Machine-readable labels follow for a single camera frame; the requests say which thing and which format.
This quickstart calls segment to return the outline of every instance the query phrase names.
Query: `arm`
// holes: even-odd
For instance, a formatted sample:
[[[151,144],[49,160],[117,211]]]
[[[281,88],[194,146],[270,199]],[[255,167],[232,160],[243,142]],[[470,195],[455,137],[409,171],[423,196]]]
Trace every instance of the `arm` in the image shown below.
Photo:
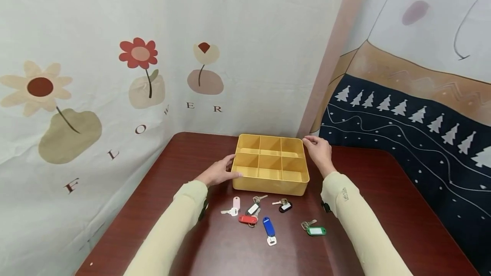
[[[412,275],[359,189],[332,165],[329,143],[311,136],[303,142],[324,178],[322,200],[348,234],[365,275]]]
[[[215,162],[194,181],[184,184],[177,191],[173,202],[143,241],[124,276],[168,275],[184,236],[198,222],[208,186],[241,176],[226,171],[234,156],[226,156]]]

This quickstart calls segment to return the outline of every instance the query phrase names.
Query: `dark red table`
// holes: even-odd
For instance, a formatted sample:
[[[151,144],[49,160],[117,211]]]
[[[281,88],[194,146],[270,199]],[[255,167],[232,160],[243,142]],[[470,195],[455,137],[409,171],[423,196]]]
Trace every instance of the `dark red table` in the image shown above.
[[[233,153],[236,144],[236,137],[176,134],[76,275],[123,275],[180,186],[214,161]],[[389,153],[333,147],[332,157],[336,168],[358,186],[415,276],[477,275]],[[281,196],[273,194],[261,205],[260,217],[269,216],[277,232],[276,246],[267,245],[262,224],[249,228],[236,218],[220,214],[230,208],[234,196],[240,196],[245,208],[257,195],[236,191],[231,182],[223,183],[210,189],[206,216],[184,239],[170,275],[363,275],[339,221],[321,208],[322,177],[310,159],[307,163],[310,182],[304,196],[289,198],[293,209],[285,214],[278,212],[271,202]],[[310,237],[301,229],[302,221],[312,219],[326,228],[326,236]]]

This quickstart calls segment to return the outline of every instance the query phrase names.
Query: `red flower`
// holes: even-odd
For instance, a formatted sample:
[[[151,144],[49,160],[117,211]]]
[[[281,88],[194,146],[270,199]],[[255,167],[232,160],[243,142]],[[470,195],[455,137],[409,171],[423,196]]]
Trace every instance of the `red flower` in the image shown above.
[[[133,39],[133,43],[122,41],[119,47],[125,52],[119,55],[119,60],[122,62],[128,61],[128,67],[134,69],[141,66],[142,69],[148,69],[149,64],[156,64],[155,42],[149,41],[145,45],[145,41],[139,37]]]

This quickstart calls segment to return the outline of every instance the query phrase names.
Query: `wrist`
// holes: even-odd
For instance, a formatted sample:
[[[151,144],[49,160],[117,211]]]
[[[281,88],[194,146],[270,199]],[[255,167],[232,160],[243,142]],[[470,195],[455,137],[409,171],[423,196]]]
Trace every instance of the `wrist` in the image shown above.
[[[337,172],[332,162],[326,162],[319,166],[319,171],[323,178],[326,178],[330,173]]]
[[[202,182],[207,188],[210,187],[210,181],[206,178],[206,176],[199,175],[194,180]]]

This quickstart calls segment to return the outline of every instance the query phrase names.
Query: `beige sleeve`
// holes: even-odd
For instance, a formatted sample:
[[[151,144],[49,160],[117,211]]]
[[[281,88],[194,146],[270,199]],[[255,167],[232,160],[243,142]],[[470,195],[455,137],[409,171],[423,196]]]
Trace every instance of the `beige sleeve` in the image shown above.
[[[207,187],[200,181],[183,185],[143,241],[124,276],[168,275],[184,236],[198,222],[207,193]]]
[[[359,189],[348,177],[338,172],[330,173],[324,179],[321,197],[343,225],[366,276],[412,275]]]

